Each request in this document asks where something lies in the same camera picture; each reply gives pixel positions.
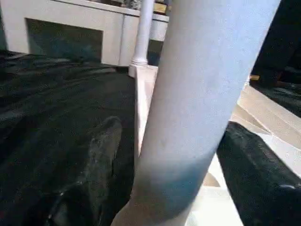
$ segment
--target white column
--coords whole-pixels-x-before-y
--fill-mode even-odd
[[[142,0],[136,46],[131,65],[146,66],[155,0]]]
[[[133,193],[113,226],[184,225],[279,2],[173,1]]]

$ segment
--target white wall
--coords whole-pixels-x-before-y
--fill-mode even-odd
[[[84,0],[0,0],[8,50],[30,53],[26,18],[103,31],[102,62],[128,66],[139,11]],[[168,17],[154,15],[151,39],[163,41]]]

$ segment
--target pillar base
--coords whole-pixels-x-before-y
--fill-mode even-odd
[[[141,62],[141,61],[134,61],[132,60],[129,67],[128,67],[128,75],[130,77],[136,78],[137,75],[137,68],[141,68],[141,67],[147,67],[148,66],[148,62]]]

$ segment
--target white banister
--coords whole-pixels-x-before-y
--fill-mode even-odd
[[[151,22],[155,0],[142,0],[136,46],[133,58],[130,63],[130,76],[138,66],[147,66],[147,51],[151,33]]]
[[[184,225],[279,2],[173,1],[131,200],[113,226]]]

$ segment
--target black fabric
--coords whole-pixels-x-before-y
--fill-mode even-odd
[[[1,225],[55,225],[60,210],[111,224],[134,178],[135,82],[121,71],[0,53]]]
[[[300,225],[301,180],[259,136],[230,122],[217,154],[244,225]]]
[[[256,83],[252,84],[252,86],[291,113],[301,117],[301,88],[268,88],[259,86]]]

